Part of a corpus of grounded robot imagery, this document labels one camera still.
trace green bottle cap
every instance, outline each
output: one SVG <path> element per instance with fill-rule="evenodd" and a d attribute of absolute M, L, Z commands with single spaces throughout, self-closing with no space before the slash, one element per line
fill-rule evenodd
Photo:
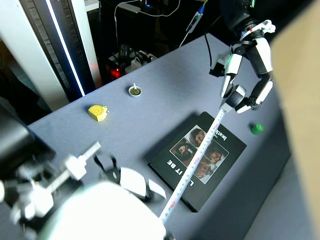
<path fill-rule="evenodd" d="M 251 128 L 251 132 L 254 135 L 258 135 L 258 134 L 262 133 L 264 130 L 265 130 L 265 127 L 262 123 L 258 123 L 256 125 L 254 125 L 253 128 Z"/>

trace measuring tape blade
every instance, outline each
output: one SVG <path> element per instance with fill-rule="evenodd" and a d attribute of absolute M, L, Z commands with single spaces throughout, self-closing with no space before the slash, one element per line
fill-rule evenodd
<path fill-rule="evenodd" d="M 215 133 L 220 125 L 220 122 L 225 114 L 226 114 L 226 111 L 223 109 L 220 109 L 220 111 L 218 112 L 217 116 L 215 117 L 211 127 L 209 128 L 207 134 L 204 136 L 204 139 L 203 139 L 202 143 L 200 144 L 198 150 L 195 152 L 189 166 L 186 168 L 178 185 L 176 186 L 175 190 L 173 191 L 169 201 L 165 205 L 165 207 L 159 217 L 160 220 L 163 222 L 163 224 L 166 223 L 172 210 L 177 205 L 182 194 L 184 193 L 185 189 L 187 188 L 187 186 L 191 180 L 191 177 L 195 173 L 197 166 L 199 165 L 202 157 L 204 156 L 208 146 L 211 143 L 211 140 L 214 138 Z"/>

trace gray tabletop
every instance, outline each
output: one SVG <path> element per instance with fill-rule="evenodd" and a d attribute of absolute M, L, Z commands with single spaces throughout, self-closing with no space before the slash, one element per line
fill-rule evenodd
<path fill-rule="evenodd" d="M 208 40 L 213 58 L 228 49 L 211 35 Z M 99 141 L 105 151 L 116 156 L 120 166 L 156 181 L 169 197 L 172 191 L 148 167 L 148 162 L 188 120 L 203 111 L 212 116 L 218 113 L 222 78 L 208 72 L 208 49 L 204 37 L 200 37 L 29 127 L 56 151 L 55 164 L 69 153 L 80 155 Z M 236 83 L 251 92 L 257 81 L 249 61 L 243 60 Z M 140 97 L 129 96 L 128 88 L 133 83 L 142 88 Z M 96 122 L 88 115 L 92 105 L 109 107 L 104 121 Z M 263 123 L 265 131 L 253 135 L 249 128 L 252 123 Z M 260 110 L 242 114 L 232 111 L 222 124 L 247 148 L 200 212 L 192 213 L 182 202 L 177 205 L 166 227 L 178 240 L 243 239 L 290 155 L 275 88 Z M 96 164 L 91 161 L 86 168 L 83 182 L 97 181 Z M 147 205 L 159 216 L 165 204 L 163 201 Z M 10 226 L 3 214 L 1 217 L 2 223 Z M 4 239 L 14 239 L 10 234 Z"/>

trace album cover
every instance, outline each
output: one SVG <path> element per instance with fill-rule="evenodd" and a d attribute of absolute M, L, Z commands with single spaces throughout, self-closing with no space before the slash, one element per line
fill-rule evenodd
<path fill-rule="evenodd" d="M 210 114 L 203 112 L 150 161 L 149 166 L 173 190 L 213 121 Z M 246 146 L 222 124 L 218 127 L 182 195 L 182 200 L 193 212 L 202 208 Z"/>

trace blurred beige object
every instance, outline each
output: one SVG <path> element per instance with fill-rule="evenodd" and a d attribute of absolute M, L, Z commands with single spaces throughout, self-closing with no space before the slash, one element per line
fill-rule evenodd
<path fill-rule="evenodd" d="M 313 227 L 320 236 L 320 1 L 272 43 L 272 63 L 291 149 Z"/>

